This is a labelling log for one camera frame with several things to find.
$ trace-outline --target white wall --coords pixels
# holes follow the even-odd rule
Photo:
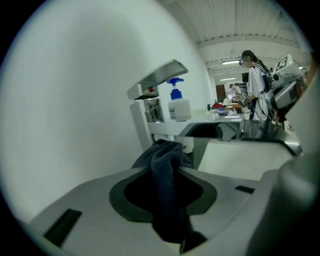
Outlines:
[[[0,78],[1,188],[16,217],[28,222],[76,185],[131,167],[142,149],[127,90],[170,59],[189,69],[183,97],[204,109],[205,64],[156,1],[57,0],[36,12]],[[159,90],[168,116],[171,88]]]

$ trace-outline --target white bottle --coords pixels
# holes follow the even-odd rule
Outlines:
[[[168,103],[171,120],[186,121],[191,119],[191,108],[188,99],[182,98],[181,91],[176,89],[176,82],[182,82],[184,79],[179,77],[167,81],[168,84],[173,85],[171,92],[171,100]]]

